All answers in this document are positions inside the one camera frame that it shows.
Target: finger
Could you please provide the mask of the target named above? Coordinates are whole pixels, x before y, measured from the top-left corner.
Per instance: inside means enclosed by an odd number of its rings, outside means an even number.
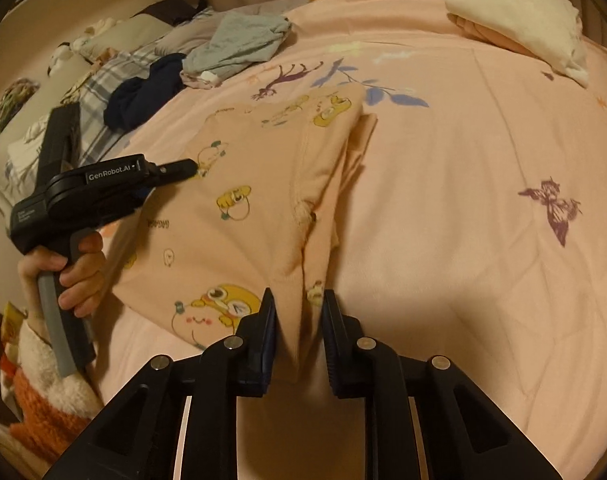
[[[78,243],[78,250],[82,253],[99,253],[103,249],[103,236],[96,231],[84,237]]]
[[[71,288],[65,290],[59,296],[59,306],[63,310],[70,310],[76,307],[78,304],[83,303],[91,296],[100,292],[104,286],[104,281],[103,274],[98,272],[94,276],[71,286]]]
[[[96,309],[98,309],[100,302],[101,295],[99,293],[93,294],[86,301],[83,301],[74,308],[74,315],[77,317],[90,316],[91,314],[94,314]]]
[[[61,270],[67,262],[68,259],[65,256],[39,246],[21,258],[18,272],[21,278],[33,280],[44,270]]]
[[[61,273],[59,283],[67,287],[76,285],[99,272],[105,264],[106,255],[104,253],[84,254],[74,265]]]

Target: beige wall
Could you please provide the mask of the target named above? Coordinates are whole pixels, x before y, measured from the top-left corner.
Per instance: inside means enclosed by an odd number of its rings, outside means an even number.
[[[128,18],[157,0],[25,0],[0,24],[0,94],[15,79],[47,78],[52,51],[101,18]],[[23,303],[16,277],[18,252],[0,214],[0,309]]]

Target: hand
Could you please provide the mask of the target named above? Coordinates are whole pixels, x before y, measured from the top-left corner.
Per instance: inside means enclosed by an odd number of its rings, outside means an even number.
[[[103,238],[99,233],[94,232],[86,236],[78,244],[82,256],[65,270],[63,269],[68,262],[67,258],[45,247],[36,247],[26,254],[19,262],[18,272],[29,315],[43,318],[36,278],[44,270],[63,270],[59,279],[61,285],[67,288],[59,296],[59,306],[63,310],[74,309],[77,317],[92,314],[99,306],[105,282],[101,270],[106,263],[106,257],[102,249]]]

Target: silver bolt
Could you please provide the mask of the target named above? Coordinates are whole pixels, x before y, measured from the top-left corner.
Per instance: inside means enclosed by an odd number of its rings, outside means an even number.
[[[167,355],[157,355],[150,360],[150,366],[155,370],[163,370],[170,365],[170,358]]]
[[[371,337],[361,337],[357,340],[357,346],[362,350],[372,350],[377,346],[377,342]]]
[[[435,355],[432,358],[432,366],[439,370],[447,370],[450,368],[450,359],[443,357],[442,355]]]
[[[231,335],[223,340],[223,346],[228,350],[234,350],[243,346],[243,338],[238,335]]]

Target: pink bed sheet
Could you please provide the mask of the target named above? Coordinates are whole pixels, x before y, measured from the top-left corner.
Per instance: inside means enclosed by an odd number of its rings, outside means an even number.
[[[448,355],[565,480],[585,478],[607,447],[607,51],[588,45],[583,89],[466,38],[444,0],[320,0],[289,18],[271,62],[182,92],[126,153],[167,162],[225,105],[363,84],[379,123],[329,285],[368,335]],[[198,352],[114,298],[97,324],[105,400],[152,356]],[[240,402],[242,480],[359,478],[360,405],[331,398],[322,349],[309,367]]]

